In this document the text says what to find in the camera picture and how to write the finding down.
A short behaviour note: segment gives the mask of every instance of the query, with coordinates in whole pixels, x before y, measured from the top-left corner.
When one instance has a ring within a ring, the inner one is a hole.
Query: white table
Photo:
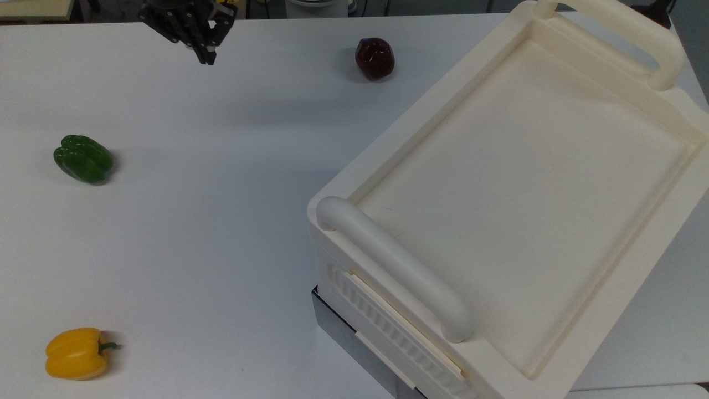
[[[213,67],[142,24],[0,27],[2,398],[388,398],[316,324],[306,204],[501,18],[244,21]],[[385,82],[353,60],[371,36]],[[71,133],[114,152],[109,184],[54,164]],[[709,380],[707,219],[709,197],[575,388]],[[83,326],[124,345],[112,371],[47,376]]]

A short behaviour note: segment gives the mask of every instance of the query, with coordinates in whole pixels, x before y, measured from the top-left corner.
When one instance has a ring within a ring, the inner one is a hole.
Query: white tray
[[[320,259],[491,398],[563,398],[709,187],[676,37],[563,2],[659,67],[525,2],[308,208]]]

